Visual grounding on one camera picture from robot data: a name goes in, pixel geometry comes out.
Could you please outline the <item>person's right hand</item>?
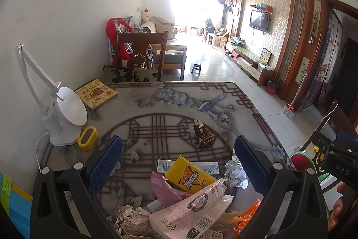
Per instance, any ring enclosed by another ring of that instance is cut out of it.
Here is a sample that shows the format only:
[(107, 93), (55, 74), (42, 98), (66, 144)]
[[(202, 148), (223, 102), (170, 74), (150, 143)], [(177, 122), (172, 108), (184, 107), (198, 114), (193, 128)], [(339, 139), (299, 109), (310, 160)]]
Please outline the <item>person's right hand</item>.
[(334, 203), (333, 209), (332, 209), (332, 213), (328, 219), (328, 231), (332, 231), (336, 225), (339, 222), (339, 218), (340, 218), (340, 214), (342, 213), (343, 210), (343, 193), (345, 191), (346, 188), (346, 184), (344, 183), (340, 183), (337, 186), (337, 192), (342, 194), (342, 196)]

